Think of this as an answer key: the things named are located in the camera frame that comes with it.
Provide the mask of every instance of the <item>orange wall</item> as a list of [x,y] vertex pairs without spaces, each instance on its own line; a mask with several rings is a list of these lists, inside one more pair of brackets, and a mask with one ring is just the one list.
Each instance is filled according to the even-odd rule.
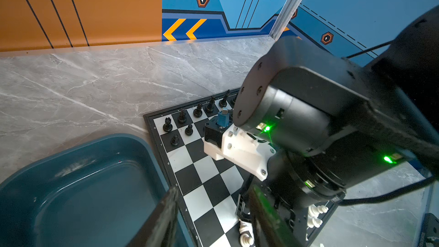
[[0,0],[0,52],[162,40],[162,0],[52,1]]

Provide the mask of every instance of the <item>gray marble surface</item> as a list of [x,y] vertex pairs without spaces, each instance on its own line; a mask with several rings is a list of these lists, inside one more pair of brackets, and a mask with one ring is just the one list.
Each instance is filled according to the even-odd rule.
[[[150,143],[142,115],[238,88],[270,37],[0,58],[0,182],[112,133]],[[408,164],[349,191],[374,196],[420,179]],[[314,246],[410,246],[422,191],[338,208]]]

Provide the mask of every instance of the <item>yellow arrow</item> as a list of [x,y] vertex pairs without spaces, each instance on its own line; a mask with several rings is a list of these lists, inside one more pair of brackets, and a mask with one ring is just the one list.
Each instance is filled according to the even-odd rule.
[[200,20],[198,20],[198,22],[195,23],[195,25],[194,25],[192,28],[190,28],[189,31],[187,31],[187,33],[186,33],[187,37],[189,37],[189,39],[191,39],[191,40],[195,40],[195,39],[197,39],[197,38],[194,36],[194,32],[195,32],[198,28],[200,28],[200,26],[201,26],[203,23],[205,23],[206,20],[207,20],[207,19],[200,19]]
[[172,33],[177,30],[178,27],[186,20],[186,18],[178,19],[172,26],[163,34],[169,41],[176,41],[175,37],[172,36]]

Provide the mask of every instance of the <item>blue plastic tray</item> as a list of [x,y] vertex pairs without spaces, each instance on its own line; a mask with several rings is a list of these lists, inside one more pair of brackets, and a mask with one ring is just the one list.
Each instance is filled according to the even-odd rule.
[[[167,190],[144,140],[105,136],[0,184],[0,246],[123,247]],[[178,222],[175,246],[193,246],[180,214]]]

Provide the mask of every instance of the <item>black chess piece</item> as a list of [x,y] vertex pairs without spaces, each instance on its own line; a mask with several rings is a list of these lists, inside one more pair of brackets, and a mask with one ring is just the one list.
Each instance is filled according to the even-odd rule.
[[171,138],[171,145],[178,146],[179,144],[180,144],[180,139],[178,138],[178,135],[174,134],[174,136]]
[[206,106],[206,112],[212,113],[214,105],[215,105],[215,98],[213,96],[211,96],[209,104],[207,104],[207,106]]
[[219,102],[219,106],[224,108],[227,106],[227,97],[230,96],[230,90],[227,90],[226,94],[222,98],[222,100]]
[[189,124],[188,127],[186,128],[186,130],[184,130],[184,133],[186,135],[192,135],[193,132],[194,132],[194,130],[192,129],[192,124]]
[[238,94],[239,94],[239,92],[233,97],[232,101],[230,101],[230,105],[231,105],[232,107],[235,107],[236,98],[238,98]]
[[183,109],[181,109],[180,115],[178,116],[178,122],[179,123],[186,122],[186,112]]
[[201,111],[202,107],[203,105],[198,103],[197,108],[194,110],[194,117],[199,118],[201,115],[203,115],[203,111]]
[[165,118],[165,123],[163,124],[163,130],[165,132],[172,131],[171,118]]

